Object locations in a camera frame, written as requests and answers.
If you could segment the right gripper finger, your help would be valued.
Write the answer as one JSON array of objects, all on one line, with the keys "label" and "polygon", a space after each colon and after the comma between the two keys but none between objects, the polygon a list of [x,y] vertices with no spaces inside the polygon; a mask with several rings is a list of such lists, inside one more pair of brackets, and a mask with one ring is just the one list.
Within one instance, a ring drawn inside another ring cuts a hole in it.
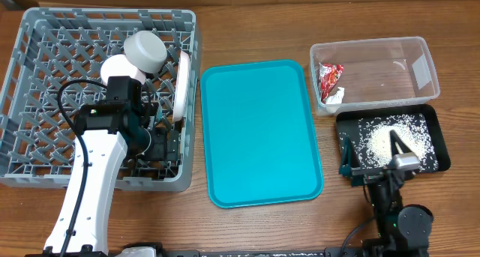
[{"label": "right gripper finger", "polygon": [[389,136],[392,156],[409,152],[408,146],[401,140],[399,135],[394,130],[389,132]]},{"label": "right gripper finger", "polygon": [[349,137],[343,139],[341,146],[340,171],[350,171],[356,167],[356,153]]}]

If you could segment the red ketchup packet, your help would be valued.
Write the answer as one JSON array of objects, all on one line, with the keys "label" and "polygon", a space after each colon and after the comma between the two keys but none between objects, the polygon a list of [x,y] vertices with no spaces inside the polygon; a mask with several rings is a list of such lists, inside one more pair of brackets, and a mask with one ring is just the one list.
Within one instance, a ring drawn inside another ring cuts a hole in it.
[{"label": "red ketchup packet", "polygon": [[319,92],[321,95],[321,101],[326,102],[326,98],[337,84],[342,73],[344,66],[342,64],[320,64],[319,65]]}]

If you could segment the white napkin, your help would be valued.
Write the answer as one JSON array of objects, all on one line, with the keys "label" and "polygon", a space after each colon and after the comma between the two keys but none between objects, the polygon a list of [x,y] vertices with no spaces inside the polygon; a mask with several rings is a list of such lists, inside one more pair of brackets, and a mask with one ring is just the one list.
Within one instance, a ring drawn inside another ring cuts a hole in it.
[{"label": "white napkin", "polygon": [[328,104],[328,105],[332,105],[332,104],[341,104],[343,102],[343,98],[344,98],[344,95],[345,95],[345,88],[343,87],[338,87],[337,88],[337,91],[334,95],[332,96],[328,96],[326,99],[325,99],[325,103]]}]

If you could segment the white round plate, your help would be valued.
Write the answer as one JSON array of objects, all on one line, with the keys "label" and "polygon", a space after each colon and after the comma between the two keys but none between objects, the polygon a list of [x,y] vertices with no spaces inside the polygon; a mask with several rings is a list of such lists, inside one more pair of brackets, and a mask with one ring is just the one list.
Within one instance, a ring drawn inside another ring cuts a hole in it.
[{"label": "white round plate", "polygon": [[187,108],[190,73],[190,56],[186,52],[181,51],[178,62],[178,73],[176,78],[175,96],[172,111],[173,122],[182,120]]}]

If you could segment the pink bowl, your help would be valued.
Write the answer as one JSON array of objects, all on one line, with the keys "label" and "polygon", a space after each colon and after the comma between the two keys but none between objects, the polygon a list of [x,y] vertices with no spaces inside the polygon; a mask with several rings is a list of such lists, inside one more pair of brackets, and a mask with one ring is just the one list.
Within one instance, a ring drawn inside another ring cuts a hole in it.
[{"label": "pink bowl", "polygon": [[142,85],[146,82],[146,75],[131,64],[126,55],[123,54],[113,55],[101,65],[101,82],[106,85],[111,76],[129,76],[131,79],[139,81]]}]

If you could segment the grey bowl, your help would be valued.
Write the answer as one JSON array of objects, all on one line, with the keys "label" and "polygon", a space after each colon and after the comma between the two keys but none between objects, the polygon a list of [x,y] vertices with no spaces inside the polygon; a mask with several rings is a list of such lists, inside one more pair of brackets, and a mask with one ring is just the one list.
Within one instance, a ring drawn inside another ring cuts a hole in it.
[{"label": "grey bowl", "polygon": [[124,41],[128,61],[146,73],[158,73],[167,59],[164,42],[153,32],[138,31]]}]

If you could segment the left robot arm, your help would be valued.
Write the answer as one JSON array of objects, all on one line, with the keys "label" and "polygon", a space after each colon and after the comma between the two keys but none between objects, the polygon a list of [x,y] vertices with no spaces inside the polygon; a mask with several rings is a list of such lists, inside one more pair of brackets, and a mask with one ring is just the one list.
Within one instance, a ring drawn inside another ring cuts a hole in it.
[{"label": "left robot arm", "polygon": [[58,220],[44,253],[107,255],[108,221],[117,175],[126,159],[173,162],[178,126],[149,129],[150,111],[127,101],[85,105],[73,123],[75,159]]}]

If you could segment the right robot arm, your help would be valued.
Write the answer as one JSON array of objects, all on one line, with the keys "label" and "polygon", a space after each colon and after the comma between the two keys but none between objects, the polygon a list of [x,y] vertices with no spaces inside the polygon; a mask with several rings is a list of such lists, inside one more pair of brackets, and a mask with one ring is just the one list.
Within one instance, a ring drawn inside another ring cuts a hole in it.
[{"label": "right robot arm", "polygon": [[391,160],[377,169],[360,167],[353,142],[343,140],[338,173],[351,180],[352,187],[362,187],[373,216],[355,227],[345,238],[339,255],[347,244],[368,224],[375,222],[378,237],[367,239],[355,250],[357,256],[427,256],[434,216],[423,205],[404,205],[401,187],[414,178],[420,161],[395,131],[389,133]]}]

